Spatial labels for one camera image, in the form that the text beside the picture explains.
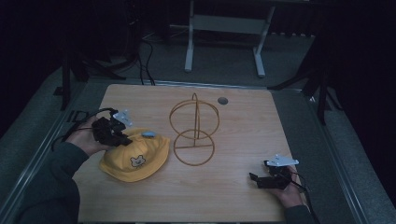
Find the yellow bucket hat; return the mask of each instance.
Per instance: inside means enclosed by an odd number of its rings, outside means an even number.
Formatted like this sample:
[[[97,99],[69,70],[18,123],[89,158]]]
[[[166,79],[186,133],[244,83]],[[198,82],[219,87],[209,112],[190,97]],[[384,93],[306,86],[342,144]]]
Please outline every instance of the yellow bucket hat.
[[[169,154],[169,138],[155,134],[143,136],[148,129],[126,130],[124,134],[133,142],[106,151],[99,162],[102,171],[125,182],[149,177],[165,163]]]

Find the white table leg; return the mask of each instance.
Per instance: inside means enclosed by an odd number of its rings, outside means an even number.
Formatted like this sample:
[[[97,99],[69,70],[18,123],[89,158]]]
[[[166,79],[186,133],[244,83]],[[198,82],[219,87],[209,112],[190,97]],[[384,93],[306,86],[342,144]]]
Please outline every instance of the white table leg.
[[[184,65],[184,71],[186,72],[191,72],[192,70],[192,56],[194,53],[193,24],[194,24],[194,1],[190,0],[189,45],[187,46],[186,63]]]
[[[271,7],[267,19],[264,25],[262,26],[260,43],[257,47],[253,48],[254,61],[256,62],[257,75],[259,77],[265,77],[264,66],[262,65],[261,53],[262,53],[262,46],[264,45],[265,37],[267,37],[268,29],[271,24],[271,19],[274,15],[274,11],[275,11],[275,7]]]

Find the table top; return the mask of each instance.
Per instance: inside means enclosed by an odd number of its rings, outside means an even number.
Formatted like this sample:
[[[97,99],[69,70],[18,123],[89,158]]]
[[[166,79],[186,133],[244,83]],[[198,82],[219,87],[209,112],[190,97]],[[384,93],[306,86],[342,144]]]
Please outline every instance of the table top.
[[[179,161],[177,133],[169,115],[193,94],[219,111],[219,128],[211,135],[215,153],[200,166]],[[221,105],[220,97],[228,104]],[[264,160],[291,157],[272,94],[265,90],[110,85],[101,108],[128,109],[136,128],[149,128],[171,139],[169,156],[154,175],[126,183],[99,169],[103,153],[76,172],[81,203],[79,221],[109,222],[256,222],[283,220],[277,199],[258,189],[248,173],[268,176]],[[193,128],[193,109],[181,108],[172,120],[178,129]],[[210,106],[200,105],[201,130],[216,128]]]

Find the hand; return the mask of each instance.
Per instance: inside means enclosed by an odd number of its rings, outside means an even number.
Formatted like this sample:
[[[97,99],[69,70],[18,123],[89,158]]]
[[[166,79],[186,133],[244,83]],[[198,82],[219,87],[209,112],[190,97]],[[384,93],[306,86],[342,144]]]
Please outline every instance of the hand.
[[[78,126],[78,129],[80,130],[72,132],[72,134],[70,134],[66,139],[66,142],[81,148],[89,157],[96,152],[112,148],[95,141],[93,137],[92,124],[96,120],[98,120],[97,117],[90,117],[87,122]]]
[[[291,179],[296,180],[296,171],[294,171],[290,166],[288,169],[292,172]],[[268,191],[274,194],[285,208],[290,208],[296,205],[302,205],[303,199],[301,198],[299,187],[293,183],[289,183],[285,189],[268,189]]]

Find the dark sleeve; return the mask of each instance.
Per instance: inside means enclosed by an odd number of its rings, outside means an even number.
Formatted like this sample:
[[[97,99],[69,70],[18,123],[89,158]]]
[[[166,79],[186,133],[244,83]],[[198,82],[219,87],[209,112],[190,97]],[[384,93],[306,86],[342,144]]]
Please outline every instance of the dark sleeve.
[[[288,224],[315,224],[314,219],[305,205],[297,205],[285,210],[285,218]]]
[[[88,158],[70,143],[50,152],[24,191],[17,223],[78,223],[79,192],[73,175]]]

